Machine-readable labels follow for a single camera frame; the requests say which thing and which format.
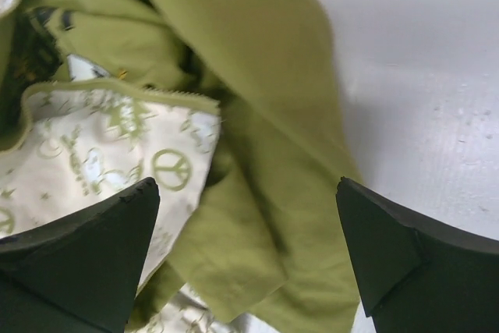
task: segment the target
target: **green peace symbol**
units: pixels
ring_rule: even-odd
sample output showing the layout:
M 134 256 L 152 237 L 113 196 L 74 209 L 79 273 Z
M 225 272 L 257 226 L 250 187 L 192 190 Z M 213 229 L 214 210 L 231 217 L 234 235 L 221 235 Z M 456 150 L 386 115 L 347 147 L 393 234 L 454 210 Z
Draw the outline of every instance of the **green peace symbol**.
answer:
M 7 208 L 0 207 L 0 233 L 11 235 L 14 232 L 14 215 Z
M 174 165 L 164 166 L 161 165 L 161 158 L 165 155 L 174 156 L 177 162 Z M 156 181 L 162 185 L 164 188 L 171 191 L 180 191 L 189 183 L 190 178 L 193 175 L 193 166 L 191 165 L 189 159 L 180 151 L 166 149 L 158 151 L 152 160 L 152 168 L 154 173 L 154 178 Z M 171 185 L 163 179 L 163 174 L 173 174 L 177 177 L 179 183 L 176 185 Z

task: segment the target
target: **clothing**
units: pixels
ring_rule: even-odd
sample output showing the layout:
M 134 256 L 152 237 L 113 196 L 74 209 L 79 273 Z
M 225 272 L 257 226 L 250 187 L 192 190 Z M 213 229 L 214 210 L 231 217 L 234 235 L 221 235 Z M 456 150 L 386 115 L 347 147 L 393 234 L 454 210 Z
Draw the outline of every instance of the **clothing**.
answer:
M 283 333 L 349 331 L 359 298 L 334 194 L 341 176 L 359 177 L 317 0 L 23 0 L 17 12 L 42 39 L 40 55 L 61 65 L 5 79 L 11 105 L 43 75 L 220 103 L 200 205 L 137 296 L 130 329 L 189 283 L 222 321 L 250 311 Z M 4 148 L 27 126 L 0 126 Z

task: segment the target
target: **green fabric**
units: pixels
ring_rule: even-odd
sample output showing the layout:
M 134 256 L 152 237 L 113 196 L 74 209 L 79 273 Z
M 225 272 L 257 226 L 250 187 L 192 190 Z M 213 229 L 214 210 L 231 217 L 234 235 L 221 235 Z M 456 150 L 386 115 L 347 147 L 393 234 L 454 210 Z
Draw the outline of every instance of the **green fabric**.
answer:
M 44 28 L 61 56 L 221 101 L 200 208 L 138 295 L 131 327 L 188 282 L 223 321 L 250 311 L 283 333 L 350 331 L 359 297 L 334 195 L 340 177 L 359 177 L 319 2 L 24 0 L 21 11 L 40 6 L 56 8 Z

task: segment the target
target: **white surface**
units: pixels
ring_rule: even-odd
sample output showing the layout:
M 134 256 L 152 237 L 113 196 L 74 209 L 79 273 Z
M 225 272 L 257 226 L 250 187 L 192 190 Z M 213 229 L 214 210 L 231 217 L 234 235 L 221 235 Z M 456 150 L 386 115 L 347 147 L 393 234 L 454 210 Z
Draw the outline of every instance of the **white surface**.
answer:
M 367 185 L 499 239 L 497 0 L 322 2 Z M 362 313 L 354 332 L 374 332 Z

